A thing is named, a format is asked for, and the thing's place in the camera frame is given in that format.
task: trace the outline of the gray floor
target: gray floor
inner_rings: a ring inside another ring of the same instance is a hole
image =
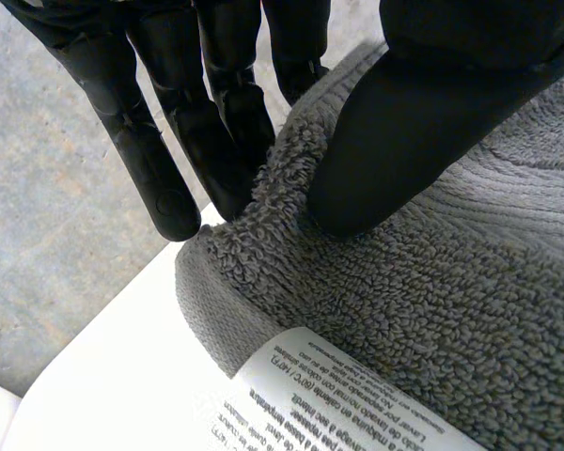
[[[279,128],[289,108],[268,36],[265,24],[256,73]],[[329,37],[329,67],[362,40],[381,39],[378,0],[333,0]],[[138,78],[205,207],[143,68]],[[24,394],[165,245],[82,91],[0,5],[0,385]]]

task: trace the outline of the robotic hand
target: robotic hand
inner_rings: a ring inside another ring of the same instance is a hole
[[[215,207],[228,220],[243,211],[274,141],[252,70],[259,0],[0,1],[86,92],[166,238],[191,237],[200,218],[134,79],[132,45]],[[262,3],[294,103],[326,73],[330,0]],[[308,195],[340,238],[379,224],[564,74],[564,0],[381,0],[380,14],[390,50],[345,104]]]
[[[253,72],[260,0],[0,1],[85,91],[165,238],[192,237],[200,213],[135,80],[133,48],[215,207],[227,220],[244,210],[274,141]],[[278,83],[294,103],[327,72],[330,0],[263,6]]]

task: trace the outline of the black robotic finger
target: black robotic finger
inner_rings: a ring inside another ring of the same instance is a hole
[[[328,69],[320,58],[328,43],[330,0],[263,0],[280,91],[291,105]]]
[[[196,11],[190,2],[139,9],[128,36],[205,191],[224,219],[235,219],[251,201],[256,171],[242,158],[207,95]]]
[[[82,35],[49,50],[86,92],[159,232],[171,241],[194,236],[200,213],[135,81],[125,35]]]
[[[274,143],[263,91],[255,83],[259,0],[195,0],[211,93],[236,146],[257,172]]]
[[[385,54],[343,107],[308,207],[339,238],[365,232],[431,185],[564,75],[564,46],[523,70],[427,67]]]
[[[172,241],[195,235],[200,213],[135,81],[127,9],[106,1],[44,1],[44,8],[1,1],[85,91],[159,232]]]

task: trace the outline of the gray towel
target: gray towel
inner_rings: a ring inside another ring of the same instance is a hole
[[[373,232],[331,241],[306,192],[383,51],[363,45],[314,86],[244,217],[182,248],[182,312],[228,375],[306,326],[484,446],[563,449],[564,78]]]

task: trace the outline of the white label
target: white label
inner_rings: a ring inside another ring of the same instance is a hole
[[[484,449],[307,328],[263,345],[233,385],[211,424],[211,449]]]

